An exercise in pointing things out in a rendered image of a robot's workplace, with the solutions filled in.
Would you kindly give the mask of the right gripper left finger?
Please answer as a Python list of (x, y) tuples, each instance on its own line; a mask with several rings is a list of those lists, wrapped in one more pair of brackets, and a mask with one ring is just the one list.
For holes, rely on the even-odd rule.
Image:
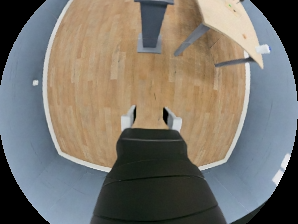
[(121, 116), (121, 131), (125, 128), (132, 128), (134, 121), (136, 121), (136, 108), (137, 105), (132, 105), (129, 112)]

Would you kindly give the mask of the white plastic bottle with blue cap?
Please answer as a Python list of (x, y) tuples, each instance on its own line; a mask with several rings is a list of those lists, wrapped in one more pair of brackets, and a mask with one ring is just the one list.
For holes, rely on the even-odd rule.
[(261, 45), (261, 47), (255, 47), (255, 52), (257, 53), (269, 53), (271, 51), (270, 47), (267, 45)]

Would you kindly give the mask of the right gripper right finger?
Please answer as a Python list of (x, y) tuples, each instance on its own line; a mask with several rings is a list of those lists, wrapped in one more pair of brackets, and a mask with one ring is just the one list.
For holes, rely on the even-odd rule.
[(182, 119), (174, 115), (168, 107), (164, 107), (164, 112), (162, 112), (162, 119), (164, 119), (165, 124), (168, 125), (169, 129), (177, 129), (180, 132)]

